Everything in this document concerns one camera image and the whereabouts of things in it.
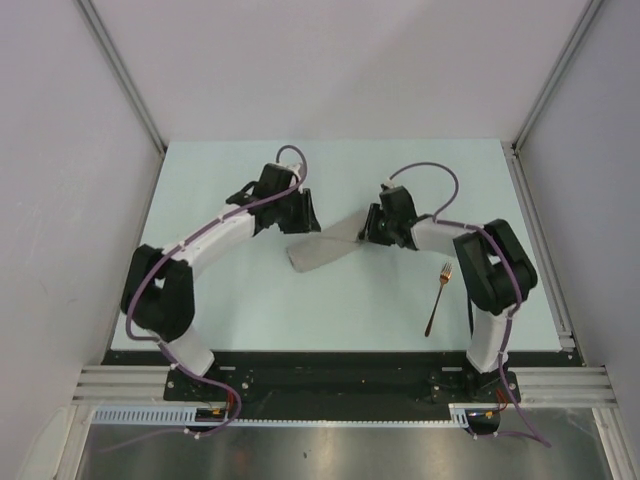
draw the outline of metal floor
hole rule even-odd
[[[199,441],[170,433],[99,453],[156,427],[94,425],[77,478],[612,478],[591,410],[536,410],[530,415],[552,449],[513,438],[473,441],[459,429],[237,427]],[[503,429],[521,427],[514,411],[504,412]]]

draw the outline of purple cable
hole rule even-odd
[[[131,303],[129,304],[129,308],[127,309],[127,318],[126,318],[126,321],[125,321],[125,331],[127,333],[127,336],[130,339],[137,340],[137,341],[153,341],[153,342],[157,342],[158,341],[158,339],[155,338],[155,337],[141,337],[141,336],[135,335],[133,333],[132,328],[131,328],[132,321],[133,321],[133,312],[135,311],[136,306],[138,305],[138,302],[140,301],[140,297],[142,296],[142,293],[144,292],[144,290],[153,281],[153,279],[155,278],[155,276],[158,273],[158,271],[162,268],[162,266],[165,263],[167,263],[169,261],[169,259],[173,255],[178,253],[184,247],[186,247],[186,246],[190,245],[191,243],[193,243],[194,241],[196,241],[198,238],[200,238],[205,233],[208,233],[212,228],[215,228],[221,222],[224,222],[225,220],[228,220],[229,218],[233,217],[234,215],[238,215],[238,214],[240,214],[240,213],[242,213],[242,212],[244,212],[246,210],[249,210],[251,208],[255,208],[255,207],[259,207],[261,205],[265,205],[267,203],[275,202],[276,200],[279,200],[279,199],[281,199],[283,197],[286,197],[287,195],[295,192],[304,183],[304,181],[307,179],[307,171],[308,171],[307,159],[305,158],[304,153],[302,153],[302,150],[300,150],[295,145],[284,145],[284,146],[280,147],[280,149],[276,153],[276,163],[280,163],[280,156],[282,155],[282,152],[284,152],[285,150],[293,150],[294,152],[296,152],[300,156],[300,160],[302,162],[302,169],[300,171],[300,178],[298,179],[298,181],[294,185],[292,185],[291,187],[289,187],[288,189],[286,189],[286,190],[284,190],[284,191],[282,191],[280,193],[277,193],[275,195],[271,195],[270,197],[264,198],[262,200],[257,200],[255,202],[249,203],[247,205],[238,207],[238,208],[236,208],[236,209],[224,214],[222,216],[222,220],[220,218],[214,218],[209,223],[207,223],[205,226],[203,226],[202,228],[198,229],[195,233],[193,233],[189,237],[187,237],[187,239],[184,241],[183,244],[178,244],[175,247],[173,247],[171,250],[169,250],[167,253],[165,253],[162,256],[162,258],[149,270],[149,273],[147,273],[147,275],[144,277],[144,279],[140,283],[140,286],[138,287],[138,289],[134,293],[133,298],[131,299]],[[208,378],[204,378],[204,377],[201,377],[199,375],[196,375],[195,373],[189,371],[184,366],[180,365],[176,361],[176,359],[173,358],[173,356],[167,350],[167,348],[165,347],[165,345],[163,343],[159,343],[159,347],[160,347],[160,350],[162,351],[162,353],[164,353],[164,355],[169,359],[169,361],[172,364],[175,364],[176,368],[178,368],[182,373],[184,373],[188,377],[193,378],[194,380],[198,380],[198,381],[200,381],[202,383],[206,383],[208,385],[213,385],[215,387],[222,388],[222,389],[226,390],[227,392],[231,393],[234,396],[234,398],[236,399],[237,406],[236,406],[236,409],[235,409],[235,412],[233,413],[233,415],[231,415],[231,417],[229,417],[227,420],[225,420],[223,423],[221,423],[214,430],[209,431],[209,432],[200,433],[200,437],[208,437],[208,436],[211,436],[211,435],[213,435],[215,433],[218,433],[219,431],[224,430],[230,423],[232,423],[234,420],[236,420],[238,418],[238,416],[240,415],[240,411],[242,409],[242,399],[240,398],[240,395],[238,394],[238,392],[235,391],[235,389],[233,389],[229,385],[224,384],[222,382],[217,382],[215,380],[210,380]],[[165,433],[177,432],[177,431],[183,431],[183,430],[182,429],[171,428],[171,429],[163,429],[163,430],[159,430],[159,431],[156,431],[156,432],[151,432],[149,434],[142,435],[140,437],[133,438],[131,440],[127,440],[126,442],[122,442],[122,443],[120,443],[118,445],[113,445],[111,447],[107,447],[107,448],[102,449],[100,451],[101,452],[110,452],[110,451],[113,451],[113,450],[117,450],[118,448],[131,445],[131,444],[136,443],[138,441],[142,441],[142,440],[146,440],[148,438],[155,437],[157,435],[163,435]]]
[[[476,231],[476,232],[480,233],[485,238],[485,240],[487,240],[487,242],[489,242],[489,244],[493,248],[494,252],[500,258],[500,261],[504,265],[505,271],[507,272],[507,275],[509,276],[509,280],[511,281],[511,284],[513,285],[513,289],[514,289],[514,291],[516,293],[516,305],[509,312],[507,312],[507,317],[506,317],[507,324],[506,324],[506,328],[505,328],[505,331],[504,331],[504,337],[502,338],[502,343],[500,344],[500,351],[498,353],[498,373],[500,374],[500,380],[502,381],[502,385],[504,386],[504,390],[507,392],[507,395],[509,396],[509,399],[511,400],[511,403],[513,403],[513,406],[515,407],[516,411],[518,412],[518,415],[520,416],[520,418],[522,419],[524,424],[527,426],[527,428],[531,431],[531,433],[533,435],[530,435],[530,434],[525,433],[525,432],[506,431],[506,432],[498,432],[495,435],[494,434],[490,434],[490,435],[478,435],[478,436],[492,437],[492,438],[494,438],[494,437],[526,437],[526,438],[530,438],[532,440],[536,440],[536,441],[540,442],[541,444],[543,444],[545,447],[550,448],[551,447],[551,443],[547,439],[545,439],[544,436],[529,421],[529,419],[527,418],[526,413],[524,412],[524,410],[522,409],[522,407],[518,403],[518,400],[515,398],[515,395],[513,394],[511,389],[509,388],[509,382],[507,381],[507,376],[506,376],[505,371],[504,371],[504,351],[507,348],[507,344],[509,343],[509,337],[511,336],[511,328],[513,327],[513,316],[520,309],[520,306],[522,305],[522,292],[520,291],[520,286],[518,285],[518,281],[516,279],[516,276],[513,273],[513,269],[511,268],[511,265],[509,265],[509,262],[507,261],[507,258],[505,257],[504,253],[502,252],[502,250],[500,249],[500,247],[498,246],[496,241],[491,237],[491,235],[489,235],[487,232],[485,232],[482,227],[478,227],[477,225],[469,225],[469,224],[461,223],[461,222],[455,222],[455,221],[452,221],[452,220],[438,220],[437,219],[437,215],[442,213],[442,211],[444,211],[445,208],[447,208],[449,205],[451,205],[453,203],[453,201],[458,196],[458,191],[460,189],[459,188],[460,183],[458,181],[458,177],[456,176],[454,171],[451,170],[449,167],[446,167],[445,165],[442,165],[442,164],[439,164],[439,163],[434,163],[434,162],[418,162],[418,163],[413,163],[411,165],[407,165],[406,167],[401,168],[400,170],[395,172],[393,175],[391,175],[391,177],[389,177],[389,178],[393,179],[397,175],[399,175],[400,173],[404,172],[405,170],[409,170],[410,168],[420,167],[420,166],[437,167],[437,168],[440,168],[442,170],[445,170],[447,173],[449,173],[449,175],[451,175],[451,177],[453,178],[454,185],[455,185],[454,192],[453,192],[453,195],[451,196],[451,198],[449,198],[449,200],[442,207],[440,207],[438,210],[436,210],[435,213],[433,214],[433,216],[432,216],[433,222],[434,223],[439,223],[441,225],[449,225],[449,226],[452,226],[452,227],[459,227],[459,228],[463,228],[465,230],[473,230],[473,231]]]

